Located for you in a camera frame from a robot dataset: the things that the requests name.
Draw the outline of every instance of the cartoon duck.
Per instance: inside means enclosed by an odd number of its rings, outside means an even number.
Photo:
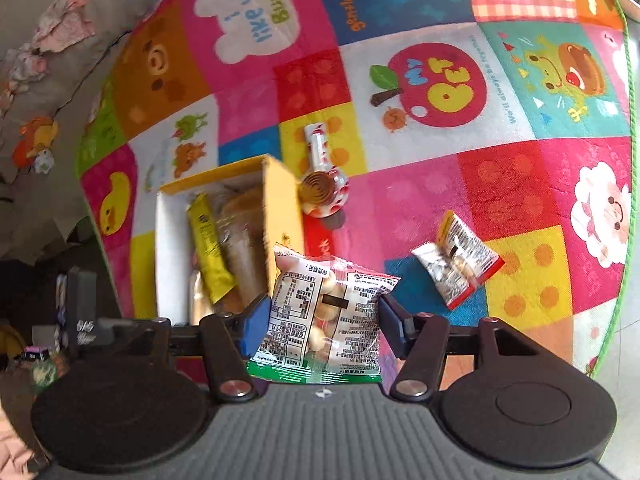
[[[570,97],[575,108],[582,108],[586,97],[604,94],[604,74],[586,47],[575,43],[555,46],[544,36],[538,37],[538,43],[543,48],[525,52],[525,58],[542,71],[542,85],[548,92]]]
[[[191,139],[201,128],[209,124],[206,121],[207,115],[190,114],[178,119],[175,121],[175,133],[172,136],[177,138],[178,142]]]
[[[105,236],[118,232],[124,224],[131,198],[129,177],[121,171],[109,176],[111,192],[104,197],[100,206],[100,232]]]

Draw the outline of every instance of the small snack packet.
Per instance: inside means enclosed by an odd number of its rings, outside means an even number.
[[[449,310],[459,306],[504,265],[500,255],[451,210],[440,223],[436,242],[411,252],[431,275]]]
[[[216,304],[226,293],[236,286],[236,279],[226,270],[216,235],[216,227],[211,216],[207,195],[200,193],[187,209],[193,241],[198,254],[202,277],[209,290],[212,304]]]
[[[249,372],[299,383],[379,380],[377,300],[399,278],[279,244],[274,253],[280,274],[269,328]]]

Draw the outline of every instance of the red square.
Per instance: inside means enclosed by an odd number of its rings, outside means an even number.
[[[476,233],[494,240],[559,224],[537,140],[458,154]]]
[[[631,139],[629,137],[607,137],[603,139],[546,139],[539,140],[540,151],[545,160],[549,178],[554,183],[560,225],[564,234],[569,272],[571,275],[574,314],[593,308],[615,298],[620,291],[620,281],[624,265],[611,263],[590,254],[587,242],[578,235],[572,216],[582,214],[581,203],[574,209],[577,198],[577,184],[589,178],[590,172],[598,164],[606,164],[615,177],[619,190],[627,186],[631,189]],[[597,211],[596,204],[590,210]],[[600,222],[594,223],[594,234],[598,235]],[[601,234],[598,240],[604,240]]]
[[[274,68],[280,122],[351,101],[342,58],[323,50]]]

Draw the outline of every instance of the open box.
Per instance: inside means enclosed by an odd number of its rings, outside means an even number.
[[[302,213],[298,181],[269,155],[254,156],[165,184],[156,206],[156,293],[158,316],[172,324],[189,322],[189,283],[194,243],[187,209],[199,193],[215,196],[243,192],[262,185],[264,249],[268,291],[273,293],[276,266],[273,245],[278,242],[303,253]]]

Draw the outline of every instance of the yellow square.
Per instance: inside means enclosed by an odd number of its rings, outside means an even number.
[[[504,265],[486,282],[489,315],[518,330],[573,314],[571,283],[560,226],[486,243]]]
[[[304,127],[324,123],[332,162],[347,176],[367,173],[353,103],[330,106],[280,123],[282,161],[301,177],[309,167]]]

